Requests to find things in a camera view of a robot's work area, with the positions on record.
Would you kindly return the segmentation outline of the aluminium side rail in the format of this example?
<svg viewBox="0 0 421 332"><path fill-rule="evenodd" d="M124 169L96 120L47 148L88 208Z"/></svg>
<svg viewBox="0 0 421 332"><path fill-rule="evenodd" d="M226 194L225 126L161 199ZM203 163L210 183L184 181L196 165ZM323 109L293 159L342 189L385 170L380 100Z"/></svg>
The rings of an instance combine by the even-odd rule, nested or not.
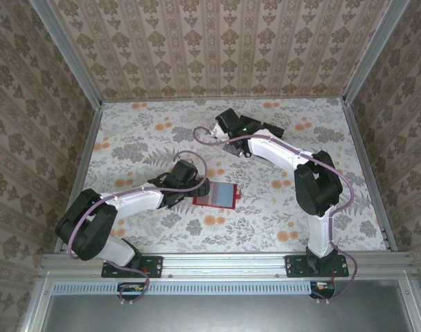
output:
<svg viewBox="0 0 421 332"><path fill-rule="evenodd" d="M84 185L88 168L89 168L89 163L90 163L91 156L93 153L93 148L96 143L96 138L97 138L98 131L100 128L102 114L103 114L103 109L102 109L102 105L100 105L93 113L91 126L89 128L85 146L84 146L82 155L80 157L80 163L78 165L77 174L75 176L71 194L66 206L66 211L69 210L69 208L71 207L71 205L73 204L73 202L76 200L79 193L81 193L83 189L83 185Z"/></svg>
<svg viewBox="0 0 421 332"><path fill-rule="evenodd" d="M346 118L346 122L348 123L352 141L355 145L357 157L359 159L364 179L366 181L370 199L373 203L375 215L377 221L379 222L381 233L383 234L386 248L390 251L398 251L396 240L393 235L393 231L391 229L391 225L388 220L382 198L379 194L378 186L368 159L368 155L366 153L363 140L361 138L361 134L354 113L349 104L347 104L343 99L340 99L340 101Z"/></svg>

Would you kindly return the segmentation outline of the red card holder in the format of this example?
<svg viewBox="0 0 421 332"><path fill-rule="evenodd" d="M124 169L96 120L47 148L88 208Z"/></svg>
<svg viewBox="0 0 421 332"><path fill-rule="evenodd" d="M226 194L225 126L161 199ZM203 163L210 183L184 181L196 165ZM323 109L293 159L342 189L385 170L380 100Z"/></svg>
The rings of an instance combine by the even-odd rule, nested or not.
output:
<svg viewBox="0 0 421 332"><path fill-rule="evenodd" d="M195 197L193 205L234 210L241 198L241 191L235 183L210 182L210 190L206 196Z"/></svg>

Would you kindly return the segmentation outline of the aluminium corner post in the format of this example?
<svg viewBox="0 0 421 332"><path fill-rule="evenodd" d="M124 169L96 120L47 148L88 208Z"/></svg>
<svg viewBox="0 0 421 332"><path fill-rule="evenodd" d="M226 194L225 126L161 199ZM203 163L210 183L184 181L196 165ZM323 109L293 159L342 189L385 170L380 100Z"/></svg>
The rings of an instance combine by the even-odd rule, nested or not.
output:
<svg viewBox="0 0 421 332"><path fill-rule="evenodd" d="M390 0L366 51L362 55L343 93L343 101L346 104L351 104L357 96L409 2L410 0Z"/></svg>
<svg viewBox="0 0 421 332"><path fill-rule="evenodd" d="M93 109L97 111L101 107L102 98L100 97L93 80L90 78L87 67L82 63L81 58L76 52L75 46L65 32L54 9L52 9L50 1L30 0L30 2L50 34L51 39L67 62L89 103L92 105Z"/></svg>

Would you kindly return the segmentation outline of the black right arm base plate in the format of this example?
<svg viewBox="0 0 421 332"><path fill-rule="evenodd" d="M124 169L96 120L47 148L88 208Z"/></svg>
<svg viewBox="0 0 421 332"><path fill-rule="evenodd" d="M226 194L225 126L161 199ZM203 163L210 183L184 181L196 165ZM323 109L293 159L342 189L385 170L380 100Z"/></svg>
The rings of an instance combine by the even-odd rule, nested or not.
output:
<svg viewBox="0 0 421 332"><path fill-rule="evenodd" d="M285 257L285 269L289 278L349 276L348 265L343 255L335 255L331 258L289 255Z"/></svg>

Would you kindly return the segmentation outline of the grey metal sheet panel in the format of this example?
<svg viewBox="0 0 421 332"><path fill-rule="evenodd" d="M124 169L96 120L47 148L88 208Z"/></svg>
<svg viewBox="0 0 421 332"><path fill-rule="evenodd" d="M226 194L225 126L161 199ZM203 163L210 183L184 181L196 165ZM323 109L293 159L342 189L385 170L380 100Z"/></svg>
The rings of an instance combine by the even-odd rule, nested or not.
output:
<svg viewBox="0 0 421 332"><path fill-rule="evenodd" d="M308 295L51 298L42 332L413 332L395 282L355 282L332 302Z"/></svg>

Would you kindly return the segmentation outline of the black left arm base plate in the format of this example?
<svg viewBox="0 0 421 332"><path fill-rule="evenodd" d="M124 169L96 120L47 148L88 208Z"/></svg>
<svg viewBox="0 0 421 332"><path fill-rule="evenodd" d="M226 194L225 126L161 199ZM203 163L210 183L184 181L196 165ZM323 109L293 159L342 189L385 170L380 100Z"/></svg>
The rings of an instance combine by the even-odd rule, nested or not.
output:
<svg viewBox="0 0 421 332"><path fill-rule="evenodd" d="M149 278L161 278L163 272L163 257L139 255L132 258L125 268L139 270L142 273L145 273ZM101 277L109 279L144 278L144 276L139 273L119 269L108 263L102 265Z"/></svg>

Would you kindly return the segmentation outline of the aluminium mounting rail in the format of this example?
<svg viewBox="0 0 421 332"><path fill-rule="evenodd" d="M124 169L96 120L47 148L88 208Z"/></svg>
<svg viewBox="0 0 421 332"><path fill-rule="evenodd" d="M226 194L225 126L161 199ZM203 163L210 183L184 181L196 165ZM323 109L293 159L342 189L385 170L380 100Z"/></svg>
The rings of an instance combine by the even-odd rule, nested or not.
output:
<svg viewBox="0 0 421 332"><path fill-rule="evenodd" d="M285 279L287 271L300 254L298 252L270 253L163 253L161 279ZM399 279L415 276L415 268L405 252L358 251L357 279ZM44 255L39 269L40 278L89 280L99 278L102 261L75 261L63 254Z"/></svg>

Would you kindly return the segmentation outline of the black connector box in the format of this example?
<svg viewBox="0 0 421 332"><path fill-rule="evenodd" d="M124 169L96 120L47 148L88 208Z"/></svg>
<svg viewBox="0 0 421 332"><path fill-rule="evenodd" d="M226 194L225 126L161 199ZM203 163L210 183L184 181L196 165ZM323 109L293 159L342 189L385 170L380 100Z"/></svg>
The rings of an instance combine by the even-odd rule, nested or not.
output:
<svg viewBox="0 0 421 332"><path fill-rule="evenodd" d="M310 282L310 297L313 299L330 299L334 296L333 282Z"/></svg>
<svg viewBox="0 0 421 332"><path fill-rule="evenodd" d="M119 283L117 296L122 302L134 302L145 292L146 282Z"/></svg>

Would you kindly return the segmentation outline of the floral patterned table cover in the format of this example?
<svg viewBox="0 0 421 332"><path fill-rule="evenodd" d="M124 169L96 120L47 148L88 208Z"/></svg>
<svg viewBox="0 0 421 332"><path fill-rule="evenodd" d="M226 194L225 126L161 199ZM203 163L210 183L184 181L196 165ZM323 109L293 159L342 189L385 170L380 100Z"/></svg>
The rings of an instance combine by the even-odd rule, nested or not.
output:
<svg viewBox="0 0 421 332"><path fill-rule="evenodd" d="M180 154L212 181L235 183L241 191L234 210L196 206L185 199L170 209L117 220L112 236L151 253L305 249L308 217L296 202L292 173L209 145L206 130L229 108L283 128L283 140L299 149L328 152L355 193L352 205L334 218L334 242L347 251L385 249L339 98L103 104L86 188L99 193L129 190L169 172L173 156Z"/></svg>

